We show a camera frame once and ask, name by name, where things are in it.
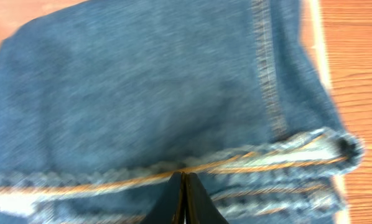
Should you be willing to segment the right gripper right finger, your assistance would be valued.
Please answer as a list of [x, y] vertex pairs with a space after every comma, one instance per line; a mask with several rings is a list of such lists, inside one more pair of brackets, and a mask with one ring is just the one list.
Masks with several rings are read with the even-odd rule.
[[197, 174], [186, 174], [186, 224], [228, 224], [207, 194]]

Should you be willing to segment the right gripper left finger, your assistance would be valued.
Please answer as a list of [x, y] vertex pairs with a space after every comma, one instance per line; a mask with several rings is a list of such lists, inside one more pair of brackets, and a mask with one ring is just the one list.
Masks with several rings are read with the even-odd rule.
[[185, 173], [176, 172], [141, 224], [183, 224], [185, 221]]

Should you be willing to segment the blue denim jeans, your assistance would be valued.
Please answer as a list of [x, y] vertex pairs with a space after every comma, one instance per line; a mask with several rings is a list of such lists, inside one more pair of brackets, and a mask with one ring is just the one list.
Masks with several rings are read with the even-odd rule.
[[331, 223], [364, 148], [300, 1], [85, 1], [0, 47], [0, 223], [139, 223], [174, 172], [230, 223]]

